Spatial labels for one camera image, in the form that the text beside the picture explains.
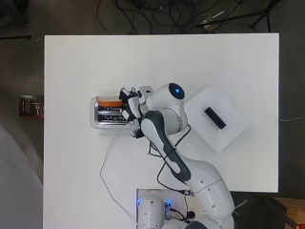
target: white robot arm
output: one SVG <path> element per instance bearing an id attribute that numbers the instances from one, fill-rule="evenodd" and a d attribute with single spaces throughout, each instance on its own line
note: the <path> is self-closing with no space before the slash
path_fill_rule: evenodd
<path id="1" fill-rule="evenodd" d="M 185 158 L 168 139 L 168 135 L 185 130 L 188 124 L 183 89 L 174 83 L 155 92 L 145 86 L 139 88 L 137 95 L 138 102 L 129 100 L 129 104 L 135 104 L 130 109 L 138 111 L 136 116 L 141 114 L 141 132 L 156 147 L 173 176 L 192 189 L 207 214 L 189 225 L 182 222 L 184 227 L 171 220 L 163 228 L 234 229 L 234 202 L 217 169 L 208 162 Z"/>

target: white table surface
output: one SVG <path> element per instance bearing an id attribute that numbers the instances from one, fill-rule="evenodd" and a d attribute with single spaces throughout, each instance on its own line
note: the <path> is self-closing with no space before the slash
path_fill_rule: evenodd
<path id="1" fill-rule="evenodd" d="M 113 135 L 91 127 L 90 101 L 169 82 L 184 88 L 186 101 L 212 84 L 251 121 L 221 154 L 194 133 L 179 151 L 214 164 L 232 191 L 277 192 L 278 34 L 46 36 L 44 229 L 135 228 L 101 182 Z M 147 151 L 147 139 L 121 133 L 103 172 L 133 215 L 135 190 L 160 188 L 162 161 Z M 168 170 L 161 179 L 183 188 Z"/>

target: cable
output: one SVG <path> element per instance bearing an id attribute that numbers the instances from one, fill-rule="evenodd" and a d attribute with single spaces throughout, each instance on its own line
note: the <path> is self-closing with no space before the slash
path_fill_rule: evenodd
<path id="1" fill-rule="evenodd" d="M 184 139 L 184 137 L 186 137 L 186 136 L 190 133 L 190 131 L 192 130 L 192 127 L 191 127 L 190 124 L 188 124 L 187 126 L 189 127 L 189 131 L 187 131 L 186 134 L 184 134 L 183 136 L 181 136 L 181 138 L 174 144 L 175 147 L 176 147 L 176 146 Z"/>
<path id="2" fill-rule="evenodd" d="M 213 9 L 213 8 L 214 8 L 215 6 L 217 6 L 219 3 L 220 3 L 220 0 L 218 0 L 217 2 L 215 2 L 213 5 L 211 5 L 211 6 L 210 6 L 209 8 L 207 8 L 206 10 L 203 10 L 203 11 L 201 11 L 201 12 L 198 12 L 196 16 L 199 16 L 200 14 L 205 13 L 205 12 L 207 12 L 207 11 Z"/>
<path id="3" fill-rule="evenodd" d="M 148 2 L 146 2 L 146 5 L 149 6 L 149 10 L 152 12 L 152 18 L 153 18 L 154 22 L 155 22 L 157 25 L 159 25 L 159 26 L 161 26 L 161 27 L 172 27 L 172 26 L 176 26 L 176 25 L 177 25 L 177 24 L 175 23 L 174 19 L 173 19 L 170 15 L 168 15 L 166 12 L 161 11 L 161 10 L 153 10 L 153 8 L 151 7 L 151 5 L 150 5 Z M 154 12 L 155 12 L 155 11 L 157 11 L 157 12 L 159 12 L 159 13 L 162 13 L 162 14 L 165 14 L 165 15 L 167 15 L 168 17 L 170 17 L 171 20 L 174 22 L 174 24 L 173 24 L 173 25 L 164 25 L 164 24 L 161 24 L 160 22 L 158 22 L 158 21 L 156 20 L 155 16 L 154 16 Z"/>
<path id="4" fill-rule="evenodd" d="M 178 24 L 180 23 L 181 20 L 181 16 L 182 16 L 182 11 L 180 10 L 180 8 L 173 2 L 174 7 L 178 10 L 179 12 L 179 18 L 178 18 Z"/>
<path id="5" fill-rule="evenodd" d="M 103 30 L 104 30 L 108 35 L 111 35 L 111 34 L 106 30 L 106 28 L 103 26 L 102 22 L 101 22 L 100 19 L 99 19 L 98 13 L 99 13 L 99 7 L 100 7 L 102 1 L 103 1 L 103 0 L 99 0 L 99 2 L 98 2 L 98 4 L 97 4 L 97 8 L 96 8 L 96 18 L 97 18 L 97 21 L 98 21 L 99 25 L 103 28 Z"/>
<path id="6" fill-rule="evenodd" d="M 228 18 L 230 17 L 230 15 L 231 15 L 232 13 L 234 13 L 234 11 L 235 11 L 235 10 L 240 6 L 240 4 L 242 4 L 244 1 L 246 1 L 246 0 L 240 0 L 239 2 L 238 2 L 237 0 L 235 0 L 236 6 L 235 6 L 235 7 L 232 9 L 232 11 L 226 16 L 225 21 L 222 22 L 222 23 L 220 23 L 219 27 L 222 26 L 223 24 L 226 24 L 226 23 L 227 23 L 227 20 L 228 20 Z"/>
<path id="7" fill-rule="evenodd" d="M 260 10 L 257 10 L 257 11 L 253 11 L 252 13 L 256 13 L 256 12 L 263 12 L 265 9 L 260 9 Z M 226 22 L 223 22 L 222 24 L 226 24 L 226 25 L 230 25 L 230 26 L 236 26 L 236 27 L 240 27 L 240 28 L 245 28 L 245 29 L 250 29 L 251 28 L 251 25 L 247 25 L 247 24 L 244 24 L 244 23 L 240 23 L 240 22 L 235 22 L 235 21 L 226 21 Z"/>
<path id="8" fill-rule="evenodd" d="M 179 220 L 179 221 L 184 221 L 183 219 L 179 219 L 179 218 L 172 217 L 172 216 L 171 216 L 171 219 L 177 219 L 177 220 Z"/>
<path id="9" fill-rule="evenodd" d="M 135 218 L 132 214 L 130 214 L 130 213 L 129 213 L 129 212 L 128 212 L 128 211 L 127 211 L 127 210 L 126 210 L 126 209 L 125 209 L 125 208 L 115 199 L 115 198 L 114 198 L 114 196 L 112 195 L 112 192 L 111 192 L 110 188 L 108 187 L 108 185 L 107 185 L 107 183 L 106 183 L 106 181 L 105 181 L 105 179 L 103 178 L 103 175 L 102 175 L 104 166 L 105 166 L 105 164 L 106 164 L 106 162 L 107 162 L 107 159 L 108 159 L 108 157 L 109 157 L 109 155 L 110 155 L 110 153 L 111 153 L 112 145 L 113 145 L 114 142 L 117 140 L 119 134 L 120 134 L 120 132 L 118 132 L 118 133 L 113 137 L 111 143 L 109 144 L 109 146 L 108 146 L 108 148 L 107 148 L 107 152 L 106 152 L 106 154 L 105 154 L 103 164 L 102 164 L 101 169 L 100 169 L 100 171 L 99 171 L 99 175 L 100 175 L 100 177 L 101 177 L 101 179 L 102 179 L 102 181 L 103 181 L 103 183 L 104 183 L 104 185 L 105 185 L 105 187 L 106 187 L 106 189 L 107 189 L 107 191 L 108 191 L 108 193 L 109 193 L 109 196 L 112 198 L 112 201 L 115 202 L 116 205 L 119 206 L 119 207 L 126 213 L 126 215 L 127 215 L 127 216 L 128 216 L 137 226 L 142 227 L 142 228 L 148 228 L 148 227 L 145 227 L 145 226 L 142 226 L 142 225 L 138 224 L 138 223 L 136 222 L 136 218 Z"/>
<path id="10" fill-rule="evenodd" d="M 130 5 L 128 4 L 128 2 L 126 0 L 124 0 L 126 5 L 130 8 Z M 117 6 L 117 8 L 119 10 L 121 10 L 121 8 L 118 6 L 118 2 L 117 0 L 112 0 L 112 2 Z M 132 11 L 132 21 L 131 19 L 129 18 L 129 16 L 125 13 L 125 11 L 122 9 L 121 12 L 124 14 L 124 16 L 126 17 L 126 19 L 128 20 L 128 22 L 131 24 L 131 31 L 130 31 L 130 34 L 132 33 L 132 30 L 135 31 L 136 34 L 138 34 L 138 31 L 137 29 L 135 28 L 134 24 L 133 24 L 133 21 L 134 21 L 134 15 L 133 15 L 133 11 Z"/>
<path id="11" fill-rule="evenodd" d="M 295 117 L 295 118 L 291 118 L 291 119 L 278 119 L 278 121 L 290 122 L 290 121 L 297 121 L 297 120 L 304 119 L 304 118 L 305 118 L 305 116 L 301 116 L 301 117 Z"/>
<path id="12" fill-rule="evenodd" d="M 186 221 L 185 217 L 183 216 L 182 213 L 180 213 L 178 210 L 174 209 L 174 208 L 170 208 L 170 211 L 171 212 L 176 212 L 177 214 L 179 214 L 181 217 L 182 217 L 182 220 L 183 221 Z"/>
<path id="13" fill-rule="evenodd" d="M 153 34 L 153 24 L 152 24 L 151 20 L 150 20 L 143 12 L 141 12 L 141 11 L 139 11 L 139 10 L 128 10 L 128 9 L 123 9 L 123 8 L 121 8 L 121 7 L 117 4 L 117 0 L 115 0 L 115 2 L 116 2 L 115 5 L 116 5 L 120 10 L 122 10 L 122 11 L 137 12 L 137 13 L 141 14 L 141 15 L 149 22 L 149 24 L 150 24 L 150 33 Z"/>
<path id="14" fill-rule="evenodd" d="M 241 207 L 242 205 L 244 205 L 246 202 L 248 202 L 248 200 L 244 200 L 241 203 L 239 203 L 234 209 L 236 210 L 237 208 Z"/>
<path id="15" fill-rule="evenodd" d="M 155 148 L 155 146 L 153 145 L 153 143 L 150 141 L 150 149 L 149 149 L 149 152 L 147 153 L 147 155 L 149 155 L 149 156 L 156 156 L 156 157 L 162 157 L 162 156 L 160 156 L 160 155 L 154 155 L 154 154 L 152 154 L 152 148 L 153 148 L 155 151 L 157 151 L 157 149 Z"/>
<path id="16" fill-rule="evenodd" d="M 188 124 L 188 127 L 189 127 L 189 130 L 187 131 L 186 134 L 184 134 L 183 136 L 181 136 L 181 138 L 174 144 L 175 147 L 176 147 L 176 146 L 177 146 L 177 145 L 178 145 L 178 144 L 179 144 L 179 143 L 180 143 L 180 142 L 190 133 L 192 127 L 191 127 L 191 125 L 189 125 L 189 124 Z M 162 167 L 161 167 L 161 169 L 160 169 L 158 175 L 156 176 L 156 181 L 157 181 L 160 185 L 162 185 L 163 187 L 165 187 L 165 188 L 167 188 L 167 189 L 169 189 L 169 190 L 178 192 L 178 193 L 180 193 L 180 194 L 182 194 L 182 195 L 187 195 L 187 196 L 189 196 L 190 193 L 191 193 L 191 190 L 176 190 L 176 189 L 174 189 L 174 188 L 171 188 L 171 187 L 165 185 L 164 183 L 162 183 L 162 182 L 160 181 L 159 178 L 160 178 L 160 175 L 161 175 L 161 173 L 162 173 L 162 171 L 163 171 L 165 165 L 166 165 L 166 162 L 163 163 L 163 165 L 162 165 Z"/>
<path id="17" fill-rule="evenodd" d="M 187 201 L 187 195 L 184 195 L 184 202 L 185 202 L 185 206 L 187 207 L 187 214 L 189 212 L 189 204 L 188 204 L 188 201 Z"/>

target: blue light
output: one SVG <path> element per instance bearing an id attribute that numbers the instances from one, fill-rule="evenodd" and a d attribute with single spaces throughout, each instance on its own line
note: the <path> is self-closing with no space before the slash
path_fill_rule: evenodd
<path id="1" fill-rule="evenodd" d="M 167 202 L 168 206 L 172 206 L 172 201 L 168 198 L 168 202 Z"/>

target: small box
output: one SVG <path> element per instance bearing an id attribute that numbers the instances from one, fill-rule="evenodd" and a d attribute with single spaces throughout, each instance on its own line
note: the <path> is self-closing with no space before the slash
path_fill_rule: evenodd
<path id="1" fill-rule="evenodd" d="M 20 95 L 19 116 L 44 118 L 45 100 L 43 95 Z"/>
<path id="2" fill-rule="evenodd" d="M 192 128 L 217 153 L 223 151 L 250 125 L 228 96 L 208 85 L 186 105 Z"/>

